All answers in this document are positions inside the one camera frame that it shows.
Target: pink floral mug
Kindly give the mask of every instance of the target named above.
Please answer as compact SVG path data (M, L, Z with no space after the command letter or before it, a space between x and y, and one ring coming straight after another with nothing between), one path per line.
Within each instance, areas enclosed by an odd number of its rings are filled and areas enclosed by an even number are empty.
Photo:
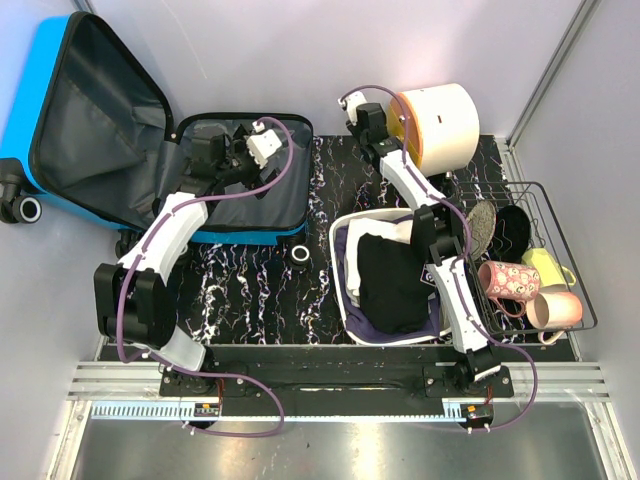
M534 267L504 262L484 262L478 269L480 285L498 308L511 318L523 316L526 304L540 291L540 274ZM518 313L510 313L500 300L513 300L520 305Z

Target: blue suitcase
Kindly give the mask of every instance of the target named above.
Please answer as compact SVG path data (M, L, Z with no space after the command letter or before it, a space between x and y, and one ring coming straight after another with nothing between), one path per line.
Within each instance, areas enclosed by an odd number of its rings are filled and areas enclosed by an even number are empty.
M121 230L121 242L135 239L153 222L158 202L188 174L199 132L216 128L233 135L263 115L289 129L292 167L262 198L218 203L194 242L303 241L310 122L287 114L204 113L176 126L165 95L102 19L88 13L49 18L36 32L0 146L0 220L33 223L43 199ZM261 180L277 175L286 157L285 147ZM235 184L224 192L246 189ZM126 245L120 247L122 254Z

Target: mug handle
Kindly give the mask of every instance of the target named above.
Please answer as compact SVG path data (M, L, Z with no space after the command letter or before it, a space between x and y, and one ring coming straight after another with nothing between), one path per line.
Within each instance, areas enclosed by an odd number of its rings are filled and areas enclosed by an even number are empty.
M576 284L576 276L573 274L571 270L569 270L564 265L561 265L561 267L562 267L562 271L566 273L569 277L571 277L571 280L569 281L569 286L573 287Z
M543 345L553 345L562 336L562 334L564 333L564 330L559 330L555 332L546 340L544 338L544 333L545 332L538 333L538 340L540 341L540 343L542 343Z
M523 316L526 312L527 312L527 305L522 301L522 300L514 300L516 303L518 303L520 305L520 311L518 313L509 313L507 312L507 310L502 306L502 304L500 303L500 301L497 298L490 298L493 303L495 303L498 308L500 309L500 311L502 313L504 313L507 317L510 318L520 318L521 316Z

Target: black cloth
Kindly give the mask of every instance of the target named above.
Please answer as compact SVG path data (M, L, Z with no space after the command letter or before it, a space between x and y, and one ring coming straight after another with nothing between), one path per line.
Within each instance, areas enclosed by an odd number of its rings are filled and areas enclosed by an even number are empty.
M423 267L407 244L368 233L360 238L360 309L376 330L411 333L424 326L435 288L421 281Z

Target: white cylinder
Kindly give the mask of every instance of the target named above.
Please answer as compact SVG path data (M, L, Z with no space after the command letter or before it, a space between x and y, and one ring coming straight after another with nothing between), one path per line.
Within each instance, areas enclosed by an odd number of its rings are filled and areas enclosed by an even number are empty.
M409 153L423 175L467 166L478 146L480 121L473 100L456 83L402 92L409 114ZM391 132L404 138L402 110L391 101Z

